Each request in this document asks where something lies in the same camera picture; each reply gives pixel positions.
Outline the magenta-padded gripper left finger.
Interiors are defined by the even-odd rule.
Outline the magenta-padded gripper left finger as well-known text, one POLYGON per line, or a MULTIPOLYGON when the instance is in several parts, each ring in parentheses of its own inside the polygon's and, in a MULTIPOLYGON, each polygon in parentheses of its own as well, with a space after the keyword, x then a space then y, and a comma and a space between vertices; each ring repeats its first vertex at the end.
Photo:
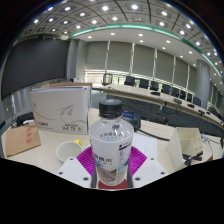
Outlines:
POLYGON ((69 157, 57 171, 57 175, 84 188, 95 186, 96 175, 92 148, 87 147, 77 157, 69 157))

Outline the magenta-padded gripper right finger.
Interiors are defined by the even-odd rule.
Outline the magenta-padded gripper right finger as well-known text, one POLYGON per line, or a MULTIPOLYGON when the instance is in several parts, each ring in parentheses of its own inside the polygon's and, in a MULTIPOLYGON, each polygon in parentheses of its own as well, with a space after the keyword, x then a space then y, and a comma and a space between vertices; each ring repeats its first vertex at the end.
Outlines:
POLYGON ((140 188, 167 175, 167 171, 156 158, 147 157, 135 147, 131 149, 127 172, 128 188, 140 188))

